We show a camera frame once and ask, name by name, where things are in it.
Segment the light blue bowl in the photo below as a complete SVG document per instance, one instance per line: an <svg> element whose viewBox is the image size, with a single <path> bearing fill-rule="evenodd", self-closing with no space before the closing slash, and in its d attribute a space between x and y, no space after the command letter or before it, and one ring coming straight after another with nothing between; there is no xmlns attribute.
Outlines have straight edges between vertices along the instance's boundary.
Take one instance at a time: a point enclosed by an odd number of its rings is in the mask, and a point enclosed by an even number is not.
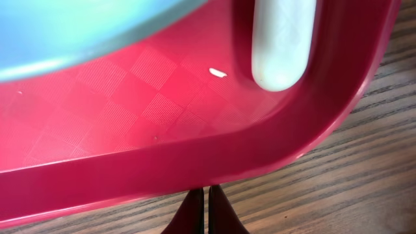
<svg viewBox="0 0 416 234"><path fill-rule="evenodd" d="M137 42L205 0L1 0L1 82L68 68Z"/></svg>

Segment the red serving tray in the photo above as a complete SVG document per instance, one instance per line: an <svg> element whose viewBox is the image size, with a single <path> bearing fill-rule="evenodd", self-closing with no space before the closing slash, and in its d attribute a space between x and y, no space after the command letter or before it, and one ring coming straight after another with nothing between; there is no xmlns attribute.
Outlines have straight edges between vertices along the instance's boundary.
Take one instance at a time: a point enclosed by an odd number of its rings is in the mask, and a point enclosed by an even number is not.
<svg viewBox="0 0 416 234"><path fill-rule="evenodd" d="M251 75L253 0L209 1L99 59L1 85L1 227L259 176L320 144L383 57L394 0L317 3L304 76Z"/></svg>

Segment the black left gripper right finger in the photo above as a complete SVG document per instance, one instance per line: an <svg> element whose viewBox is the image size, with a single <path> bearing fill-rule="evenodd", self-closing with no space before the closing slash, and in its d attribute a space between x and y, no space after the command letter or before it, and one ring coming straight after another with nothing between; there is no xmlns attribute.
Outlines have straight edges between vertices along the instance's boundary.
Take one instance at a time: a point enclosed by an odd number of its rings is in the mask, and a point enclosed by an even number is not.
<svg viewBox="0 0 416 234"><path fill-rule="evenodd" d="M249 234L220 185L209 189L209 234Z"/></svg>

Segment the white plastic spoon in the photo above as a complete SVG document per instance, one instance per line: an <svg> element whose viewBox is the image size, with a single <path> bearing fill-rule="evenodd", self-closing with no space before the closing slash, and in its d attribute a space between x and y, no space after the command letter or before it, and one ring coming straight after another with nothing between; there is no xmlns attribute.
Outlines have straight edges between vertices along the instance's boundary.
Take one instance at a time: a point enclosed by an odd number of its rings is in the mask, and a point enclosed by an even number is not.
<svg viewBox="0 0 416 234"><path fill-rule="evenodd" d="M286 90L303 76L309 60L316 0L258 0L252 37L252 75L262 89Z"/></svg>

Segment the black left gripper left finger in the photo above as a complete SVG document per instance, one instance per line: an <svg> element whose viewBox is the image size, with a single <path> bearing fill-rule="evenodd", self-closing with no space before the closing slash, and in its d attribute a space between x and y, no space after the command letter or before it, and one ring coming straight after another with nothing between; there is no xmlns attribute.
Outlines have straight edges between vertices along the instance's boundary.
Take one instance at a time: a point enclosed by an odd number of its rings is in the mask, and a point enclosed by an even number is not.
<svg viewBox="0 0 416 234"><path fill-rule="evenodd" d="M161 234L203 234L204 193L202 188L190 190Z"/></svg>

